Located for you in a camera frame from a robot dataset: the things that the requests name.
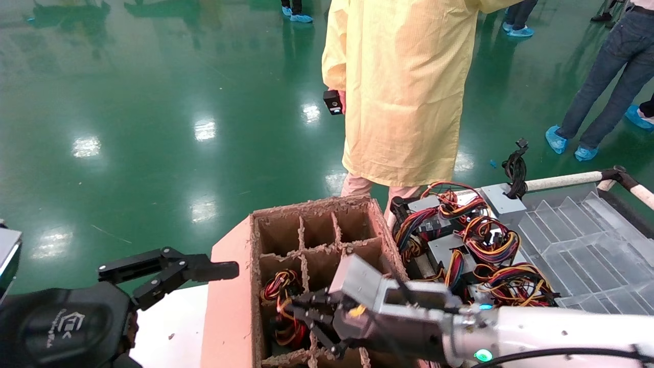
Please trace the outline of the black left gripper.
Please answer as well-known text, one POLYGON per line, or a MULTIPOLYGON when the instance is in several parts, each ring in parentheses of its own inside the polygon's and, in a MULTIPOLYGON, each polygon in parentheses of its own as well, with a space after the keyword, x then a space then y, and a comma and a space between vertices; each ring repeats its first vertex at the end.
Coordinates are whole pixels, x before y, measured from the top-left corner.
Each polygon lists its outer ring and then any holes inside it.
POLYGON ((2 302, 1 366, 137 367, 129 356, 138 331, 136 308, 148 310, 189 281, 238 276, 236 261, 212 262, 206 254, 164 247, 101 265, 98 281, 108 283, 7 296, 2 302), (116 287, 143 277, 151 279, 131 297, 116 287))

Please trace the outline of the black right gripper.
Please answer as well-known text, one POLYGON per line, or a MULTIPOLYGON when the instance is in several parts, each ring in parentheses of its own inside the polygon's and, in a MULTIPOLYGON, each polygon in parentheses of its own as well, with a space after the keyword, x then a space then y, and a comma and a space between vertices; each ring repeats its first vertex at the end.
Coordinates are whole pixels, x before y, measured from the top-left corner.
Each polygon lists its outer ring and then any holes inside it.
POLYGON ((415 308, 400 306, 399 312, 378 313, 369 308, 339 307, 327 291, 291 297, 295 319, 308 323, 318 344, 335 359, 345 358, 346 350, 367 349, 397 358, 420 359, 450 365, 451 349, 444 340, 451 330, 453 308, 415 308), (335 315, 335 330, 330 324, 335 315))

